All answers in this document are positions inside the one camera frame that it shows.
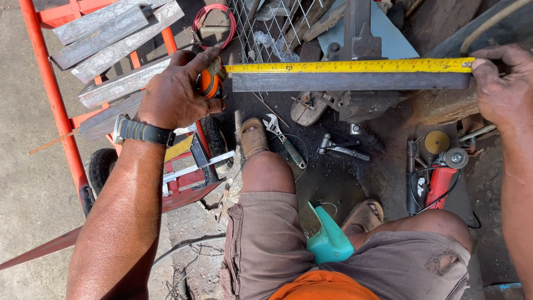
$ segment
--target watch strap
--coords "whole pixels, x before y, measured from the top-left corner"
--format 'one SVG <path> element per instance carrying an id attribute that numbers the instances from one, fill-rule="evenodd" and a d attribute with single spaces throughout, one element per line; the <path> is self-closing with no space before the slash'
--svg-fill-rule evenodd
<path id="1" fill-rule="evenodd" d="M 176 137 L 176 134 L 173 130 L 150 126 L 128 119 L 122 119 L 122 125 L 120 126 L 120 137 L 124 139 L 145 140 L 170 147 L 174 144 L 174 138 Z"/>

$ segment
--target orange shirt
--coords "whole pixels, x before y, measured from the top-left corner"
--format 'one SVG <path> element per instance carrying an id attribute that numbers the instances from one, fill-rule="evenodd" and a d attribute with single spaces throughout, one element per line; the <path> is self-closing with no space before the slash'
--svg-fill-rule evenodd
<path id="1" fill-rule="evenodd" d="M 343 299 L 379 300 L 369 289 L 358 284 L 350 277 L 331 271 L 311 271 L 287 283 L 277 290 L 269 300 L 303 299 Z"/>

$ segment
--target tire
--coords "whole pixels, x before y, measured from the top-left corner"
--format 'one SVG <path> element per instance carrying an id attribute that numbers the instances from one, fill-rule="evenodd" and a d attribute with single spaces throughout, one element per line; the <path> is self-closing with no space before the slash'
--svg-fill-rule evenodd
<path id="1" fill-rule="evenodd" d="M 85 161 L 85 173 L 95 198 L 102 191 L 117 160 L 118 155 L 115 149 L 104 148 L 94 152 Z"/>
<path id="2" fill-rule="evenodd" d="M 213 157 L 229 152 L 228 143 L 222 133 L 220 121 L 211 116 L 207 116 L 200 120 L 201 126 L 204 128 L 205 137 L 209 144 L 209 150 Z M 215 163 L 216 172 L 219 174 L 227 173 L 233 167 L 233 158 Z"/>

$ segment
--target brown shorts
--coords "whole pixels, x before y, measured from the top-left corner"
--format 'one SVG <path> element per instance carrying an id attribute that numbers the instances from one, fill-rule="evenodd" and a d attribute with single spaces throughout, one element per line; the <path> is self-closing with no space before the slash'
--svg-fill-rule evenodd
<path id="1" fill-rule="evenodd" d="M 228 210 L 220 277 L 224 300 L 265 300 L 311 269 L 337 271 L 381 300 L 458 300 L 467 286 L 470 253 L 431 232 L 378 232 L 350 258 L 317 266 L 306 250 L 296 195 L 242 193 Z M 455 261 L 440 269 L 440 258 Z"/>

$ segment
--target sandal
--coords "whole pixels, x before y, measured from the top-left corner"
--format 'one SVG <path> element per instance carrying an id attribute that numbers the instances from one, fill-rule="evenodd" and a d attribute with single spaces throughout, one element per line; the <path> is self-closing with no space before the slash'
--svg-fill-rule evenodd
<path id="1" fill-rule="evenodd" d="M 248 119 L 241 125 L 240 142 L 243 146 L 244 156 L 246 158 L 248 158 L 250 152 L 259 148 L 265 148 L 270 151 L 265 126 L 258 118 Z"/>
<path id="2" fill-rule="evenodd" d="M 377 215 L 374 214 L 374 211 L 370 208 L 369 204 L 376 207 Z M 346 221 L 342 224 L 342 231 L 352 224 L 363 227 L 365 232 L 372 231 L 374 228 L 383 224 L 383 207 L 374 199 L 364 200 L 353 208 L 348 218 L 346 218 Z"/>

